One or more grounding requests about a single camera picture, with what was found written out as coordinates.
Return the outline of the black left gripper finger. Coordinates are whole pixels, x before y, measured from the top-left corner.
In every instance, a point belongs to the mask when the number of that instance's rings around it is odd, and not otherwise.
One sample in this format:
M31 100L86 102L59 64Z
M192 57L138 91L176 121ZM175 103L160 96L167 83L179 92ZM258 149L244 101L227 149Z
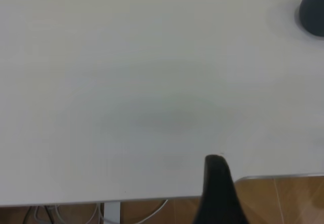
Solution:
M226 160L208 155L204 170L202 197L193 223L248 223Z

